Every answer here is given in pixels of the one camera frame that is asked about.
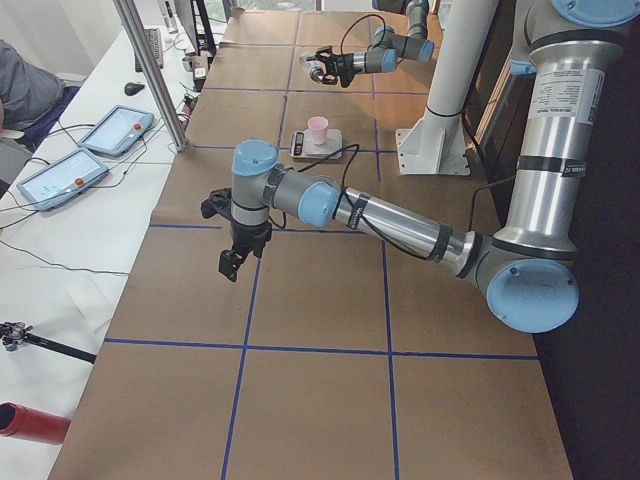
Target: black tripod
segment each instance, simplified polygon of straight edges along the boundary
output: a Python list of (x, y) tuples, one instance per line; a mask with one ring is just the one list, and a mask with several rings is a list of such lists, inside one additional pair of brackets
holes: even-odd
[(93, 363), (96, 361), (96, 356), (92, 353), (84, 352), (77, 348), (69, 347), (68, 345), (63, 345), (62, 343), (29, 333), (29, 330), (32, 328), (32, 326), (25, 326), (22, 322), (0, 323), (0, 338), (2, 338), (2, 345), (4, 345), (5, 350), (7, 350), (7, 352), (14, 352), (20, 345), (26, 342), (79, 360), (84, 360), (85, 362)]

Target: white device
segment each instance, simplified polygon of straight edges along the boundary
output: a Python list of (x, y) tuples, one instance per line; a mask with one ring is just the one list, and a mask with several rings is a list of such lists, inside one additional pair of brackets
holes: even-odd
[(78, 142), (92, 152), (118, 157), (153, 125), (153, 114), (116, 105)]
[(79, 148), (18, 183), (38, 211), (59, 207), (100, 182), (109, 169), (89, 150)]
[[(318, 159), (329, 155), (342, 148), (342, 132), (334, 128), (327, 131), (327, 141), (322, 145), (316, 145), (311, 141), (309, 130), (295, 131), (291, 136), (291, 149), (289, 154), (293, 159)], [(335, 154), (330, 160), (342, 157), (342, 152)]]

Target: person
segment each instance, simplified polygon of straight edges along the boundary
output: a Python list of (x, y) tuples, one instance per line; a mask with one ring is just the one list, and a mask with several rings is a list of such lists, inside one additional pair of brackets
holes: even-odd
[(0, 130), (23, 132), (18, 142), (30, 151), (38, 148), (78, 90), (26, 62), (0, 39)]

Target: blue joint cap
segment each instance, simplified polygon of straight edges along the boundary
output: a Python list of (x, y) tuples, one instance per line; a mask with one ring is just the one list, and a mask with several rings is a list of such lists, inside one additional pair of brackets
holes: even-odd
[(383, 30), (385, 30), (386, 32), (389, 32), (389, 33), (396, 33), (396, 31), (392, 27), (390, 27), (389, 25), (386, 25), (386, 26), (385, 25), (380, 25), (378, 28), (376, 28), (376, 32), (373, 34), (373, 36), (377, 37), (378, 34)]
[(535, 65), (526, 60), (511, 59), (511, 75), (514, 77), (530, 77), (537, 73)]
[(264, 140), (245, 140), (233, 153), (231, 172), (240, 177), (255, 177), (278, 163), (278, 150)]
[(398, 68), (398, 51), (395, 48), (390, 48), (384, 52), (382, 56), (382, 65), (380, 65), (380, 71), (382, 73), (395, 72)]
[(433, 57), (434, 48), (435, 44), (431, 40), (426, 40), (418, 53), (418, 62), (429, 63), (431, 61), (431, 57)]
[(640, 14), (638, 0), (551, 0), (560, 15), (588, 28), (611, 28)]
[(316, 227), (326, 226), (338, 205), (338, 191), (321, 180), (307, 188), (298, 203), (298, 218)]
[(491, 312), (527, 333), (548, 332), (567, 322), (578, 308), (579, 297), (578, 282), (569, 269), (543, 259), (510, 263), (487, 288)]

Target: blue tablet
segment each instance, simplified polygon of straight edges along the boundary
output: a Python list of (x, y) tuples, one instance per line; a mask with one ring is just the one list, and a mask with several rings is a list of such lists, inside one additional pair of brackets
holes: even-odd
[(92, 152), (119, 157), (153, 125), (153, 114), (116, 105), (78, 142)]
[(59, 207), (97, 184), (109, 169), (89, 150), (79, 148), (18, 183), (20, 192), (36, 210)]

